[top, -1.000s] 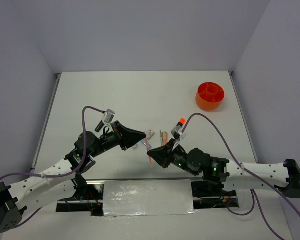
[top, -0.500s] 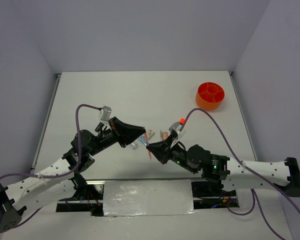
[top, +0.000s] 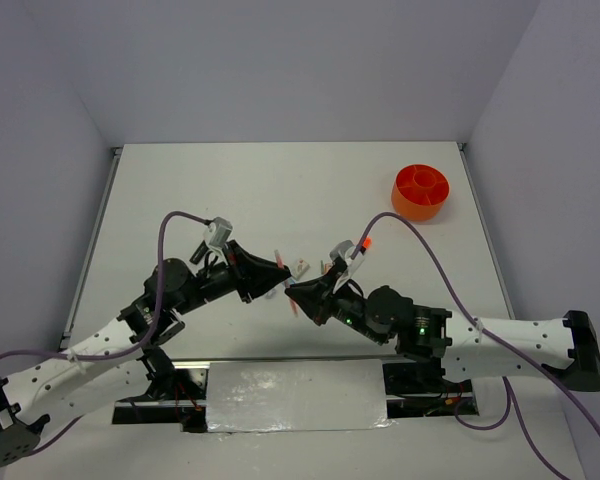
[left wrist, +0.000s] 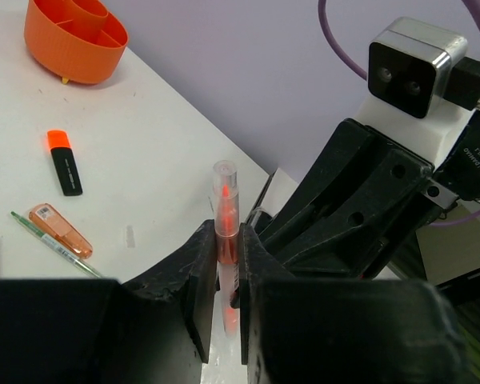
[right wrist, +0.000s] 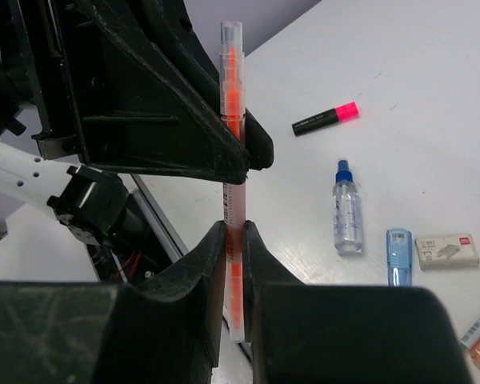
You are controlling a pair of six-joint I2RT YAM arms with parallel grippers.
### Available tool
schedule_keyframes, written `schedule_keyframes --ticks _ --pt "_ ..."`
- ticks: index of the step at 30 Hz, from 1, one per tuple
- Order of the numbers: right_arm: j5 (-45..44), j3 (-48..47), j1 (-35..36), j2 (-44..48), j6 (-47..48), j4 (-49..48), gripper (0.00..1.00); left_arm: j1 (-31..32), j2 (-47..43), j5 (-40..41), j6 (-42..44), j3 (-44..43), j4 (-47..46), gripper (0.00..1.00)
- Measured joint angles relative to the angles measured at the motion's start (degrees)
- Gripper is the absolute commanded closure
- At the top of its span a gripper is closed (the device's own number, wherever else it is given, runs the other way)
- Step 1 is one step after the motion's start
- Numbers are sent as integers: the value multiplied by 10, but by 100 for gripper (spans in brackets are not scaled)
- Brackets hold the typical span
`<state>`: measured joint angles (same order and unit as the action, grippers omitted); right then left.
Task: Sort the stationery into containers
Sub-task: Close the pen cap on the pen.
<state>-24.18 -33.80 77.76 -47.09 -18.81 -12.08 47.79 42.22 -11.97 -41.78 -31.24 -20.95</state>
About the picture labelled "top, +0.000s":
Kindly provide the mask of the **orange slim highlighter pen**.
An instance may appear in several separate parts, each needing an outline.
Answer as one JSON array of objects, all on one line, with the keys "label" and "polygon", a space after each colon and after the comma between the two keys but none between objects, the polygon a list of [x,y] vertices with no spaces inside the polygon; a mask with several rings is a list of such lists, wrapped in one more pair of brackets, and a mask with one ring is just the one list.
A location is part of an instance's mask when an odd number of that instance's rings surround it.
[{"label": "orange slim highlighter pen", "polygon": [[[284,269],[284,268],[285,268],[285,265],[284,265],[284,262],[283,262],[283,260],[282,260],[281,254],[280,254],[280,252],[279,252],[279,250],[278,250],[278,249],[275,249],[275,250],[274,250],[274,256],[275,256],[275,259],[276,259],[277,266],[278,266],[279,268],[281,268],[281,269]],[[287,279],[285,279],[285,280],[283,281],[283,286],[284,286],[285,292],[286,292],[286,289],[287,289],[287,288],[288,288],[288,287],[291,285],[291,283],[290,283],[290,280],[291,280],[291,276],[289,276]],[[299,315],[299,314],[298,314],[298,307],[297,307],[297,304],[296,304],[296,303],[295,303],[295,301],[294,301],[293,299],[291,299],[291,298],[290,298],[290,297],[289,297],[289,296],[288,296],[286,293],[285,293],[285,295],[287,296],[287,298],[288,298],[288,300],[289,300],[290,307],[291,307],[291,311],[292,311],[292,313],[293,313],[294,317],[296,317],[296,318],[297,318],[297,317],[298,317],[298,315]]]}]

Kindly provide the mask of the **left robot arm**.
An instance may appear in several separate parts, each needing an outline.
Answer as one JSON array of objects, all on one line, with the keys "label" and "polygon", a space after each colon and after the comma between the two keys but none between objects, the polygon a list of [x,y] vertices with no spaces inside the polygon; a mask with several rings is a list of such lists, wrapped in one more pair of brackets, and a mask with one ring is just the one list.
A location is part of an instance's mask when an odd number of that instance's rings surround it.
[{"label": "left robot arm", "polygon": [[107,403],[144,391],[169,396],[176,374],[161,347],[183,330],[182,315],[232,292],[249,303],[290,276],[287,266],[234,240],[198,272],[164,260],[143,294],[99,331],[24,371],[0,375],[0,468],[43,449],[57,429]]}]

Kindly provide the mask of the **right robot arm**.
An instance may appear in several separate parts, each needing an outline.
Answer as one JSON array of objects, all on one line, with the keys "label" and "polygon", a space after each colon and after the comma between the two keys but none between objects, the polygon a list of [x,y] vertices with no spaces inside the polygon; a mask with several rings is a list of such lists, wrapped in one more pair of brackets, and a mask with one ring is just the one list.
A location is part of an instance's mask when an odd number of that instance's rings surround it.
[{"label": "right robot arm", "polygon": [[387,285],[361,295],[325,274],[293,284],[286,295],[315,324],[330,319],[418,363],[416,383],[437,391],[447,381],[490,377],[550,377],[570,391],[600,392],[600,351],[587,313],[550,320],[476,318],[416,304]]}]

